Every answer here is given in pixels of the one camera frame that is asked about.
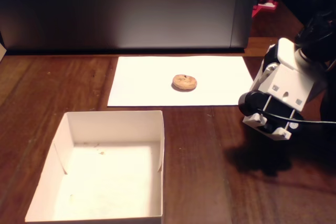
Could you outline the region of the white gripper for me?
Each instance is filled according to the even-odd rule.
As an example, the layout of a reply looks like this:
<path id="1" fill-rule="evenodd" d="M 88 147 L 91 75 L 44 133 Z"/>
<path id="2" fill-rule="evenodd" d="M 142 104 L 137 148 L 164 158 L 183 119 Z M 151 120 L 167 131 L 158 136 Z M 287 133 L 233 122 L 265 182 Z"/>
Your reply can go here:
<path id="1" fill-rule="evenodd" d="M 322 65 L 308 59 L 289 39 L 280 38 L 269 47 L 249 91 L 269 94 L 301 112 L 326 87 Z"/>

